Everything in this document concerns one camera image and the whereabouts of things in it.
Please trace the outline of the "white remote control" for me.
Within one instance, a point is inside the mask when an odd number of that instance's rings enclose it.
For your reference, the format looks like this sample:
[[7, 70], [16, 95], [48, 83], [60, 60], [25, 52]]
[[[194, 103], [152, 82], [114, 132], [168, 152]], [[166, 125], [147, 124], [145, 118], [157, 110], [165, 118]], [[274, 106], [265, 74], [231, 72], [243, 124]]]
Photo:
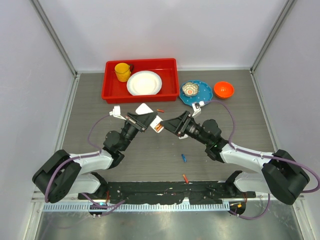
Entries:
[[135, 113], [138, 115], [145, 115], [145, 117], [147, 117], [146, 123], [157, 134], [164, 129], [161, 125], [162, 119], [159, 117], [158, 112], [153, 111], [146, 103], [140, 104], [136, 108]]

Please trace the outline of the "white battery cover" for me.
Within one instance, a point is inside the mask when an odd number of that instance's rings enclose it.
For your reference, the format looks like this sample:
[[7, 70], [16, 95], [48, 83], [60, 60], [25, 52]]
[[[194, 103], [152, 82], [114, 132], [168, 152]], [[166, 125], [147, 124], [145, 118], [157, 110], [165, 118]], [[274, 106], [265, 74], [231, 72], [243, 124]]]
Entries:
[[185, 134], [185, 135], [183, 135], [183, 136], [179, 136], [178, 138], [179, 138], [180, 140], [182, 140], [182, 139], [186, 139], [187, 137], [188, 137], [188, 135]]

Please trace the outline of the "orange battery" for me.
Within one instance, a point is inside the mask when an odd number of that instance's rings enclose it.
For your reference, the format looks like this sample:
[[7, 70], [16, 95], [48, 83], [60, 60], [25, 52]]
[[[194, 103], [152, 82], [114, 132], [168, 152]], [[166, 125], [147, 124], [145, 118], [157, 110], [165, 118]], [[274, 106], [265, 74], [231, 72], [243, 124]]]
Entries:
[[158, 124], [158, 125], [155, 127], [155, 130], [156, 130], [157, 132], [160, 132], [162, 128], [163, 128], [163, 127], [162, 127], [160, 124]]

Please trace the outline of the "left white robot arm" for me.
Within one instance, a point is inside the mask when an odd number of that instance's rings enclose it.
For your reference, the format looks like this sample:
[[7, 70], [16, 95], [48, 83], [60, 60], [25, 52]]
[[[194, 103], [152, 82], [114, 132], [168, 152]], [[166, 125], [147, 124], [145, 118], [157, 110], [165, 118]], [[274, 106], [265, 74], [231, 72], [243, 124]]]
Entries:
[[32, 182], [44, 194], [46, 203], [57, 203], [69, 194], [90, 194], [100, 200], [107, 192], [107, 183], [97, 170], [117, 167], [123, 152], [136, 135], [145, 132], [157, 118], [156, 112], [127, 113], [120, 131], [109, 131], [103, 147], [85, 154], [69, 154], [57, 150], [32, 177]]

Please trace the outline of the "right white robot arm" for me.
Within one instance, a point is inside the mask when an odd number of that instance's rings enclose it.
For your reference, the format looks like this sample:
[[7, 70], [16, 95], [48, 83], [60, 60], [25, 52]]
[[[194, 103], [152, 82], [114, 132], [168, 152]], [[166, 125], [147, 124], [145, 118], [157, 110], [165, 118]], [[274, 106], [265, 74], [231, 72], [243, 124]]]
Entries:
[[214, 119], [198, 124], [190, 112], [185, 111], [176, 118], [161, 121], [160, 125], [178, 137], [187, 135], [204, 144], [205, 153], [214, 161], [253, 171], [234, 172], [228, 178], [225, 190], [230, 197], [236, 198], [243, 192], [261, 192], [292, 205], [310, 182], [307, 173], [295, 164], [288, 152], [240, 148], [221, 136], [222, 131]]

